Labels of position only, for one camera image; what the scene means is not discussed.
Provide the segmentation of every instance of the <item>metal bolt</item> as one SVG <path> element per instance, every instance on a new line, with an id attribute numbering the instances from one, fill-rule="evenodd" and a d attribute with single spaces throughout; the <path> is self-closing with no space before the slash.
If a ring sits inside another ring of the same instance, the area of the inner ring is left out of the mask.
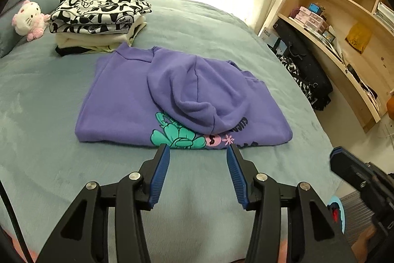
<path id="1" fill-rule="evenodd" d="M 257 174 L 256 178 L 262 182 L 265 182 L 266 180 L 268 180 L 268 176 L 264 173 Z"/>
<path id="2" fill-rule="evenodd" d="M 139 179 L 140 177 L 141 177 L 141 174 L 138 173 L 138 172 L 132 172 L 132 173 L 129 175 L 129 179 L 131 179 L 131 180 L 137 180 L 137 179 Z"/>
<path id="3" fill-rule="evenodd" d="M 309 191 L 311 189 L 311 186 L 307 182 L 301 182 L 299 185 L 304 191 Z"/>
<path id="4" fill-rule="evenodd" d="M 88 190 L 94 190 L 97 187 L 97 183 L 96 182 L 89 182 L 88 184 L 86 184 L 86 188 Z"/>

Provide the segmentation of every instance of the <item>purple hoodie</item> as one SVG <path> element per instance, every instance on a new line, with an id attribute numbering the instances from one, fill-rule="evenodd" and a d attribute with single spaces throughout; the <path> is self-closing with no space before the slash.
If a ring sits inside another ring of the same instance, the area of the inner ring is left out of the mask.
<path id="1" fill-rule="evenodd" d="M 75 134 L 184 149 L 278 145 L 293 135 L 264 82 L 233 62 L 126 43 L 98 59 Z"/>

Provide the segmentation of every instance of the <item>bed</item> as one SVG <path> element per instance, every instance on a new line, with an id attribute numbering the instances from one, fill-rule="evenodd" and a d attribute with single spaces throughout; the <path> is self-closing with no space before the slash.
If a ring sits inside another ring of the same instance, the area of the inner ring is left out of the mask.
<path id="1" fill-rule="evenodd" d="M 308 100 L 267 45 L 244 22 L 206 4 L 147 1 L 153 12 L 146 15 L 147 26 L 133 46 L 232 60 L 264 80 L 294 136 L 281 146 L 244 148 L 244 158 L 277 182 L 309 182 L 327 202 L 340 183 L 328 165 L 332 146 Z M 74 127 L 82 100 L 97 58 L 108 54 L 60 58 L 55 47 L 47 30 L 31 43 L 21 41 L 0 59 L 0 178 L 35 252 L 87 182 L 117 182 L 155 153 L 150 148 L 78 142 Z M 237 203 L 224 150 L 171 150 L 160 201 L 143 213 L 152 262 L 244 258 L 253 216 Z M 2 204 L 0 224 L 12 231 Z M 286 233 L 283 212 L 282 238 Z"/>

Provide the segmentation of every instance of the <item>hand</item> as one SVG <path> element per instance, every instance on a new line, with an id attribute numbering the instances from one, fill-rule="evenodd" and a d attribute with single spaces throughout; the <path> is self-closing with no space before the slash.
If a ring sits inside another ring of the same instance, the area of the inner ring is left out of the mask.
<path id="1" fill-rule="evenodd" d="M 351 247 L 358 263 L 365 263 L 368 256 L 368 240 L 370 240 L 376 233 L 375 226 L 371 225 L 365 229 Z"/>

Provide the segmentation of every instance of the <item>stuffed animal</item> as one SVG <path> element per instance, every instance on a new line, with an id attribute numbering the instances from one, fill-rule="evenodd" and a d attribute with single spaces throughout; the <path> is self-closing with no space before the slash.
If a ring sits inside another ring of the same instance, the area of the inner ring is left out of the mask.
<path id="1" fill-rule="evenodd" d="M 41 13 L 36 2 L 25 0 L 19 12 L 12 18 L 12 25 L 18 35 L 26 35 L 27 41 L 30 42 L 44 34 L 49 17 L 50 15 Z"/>

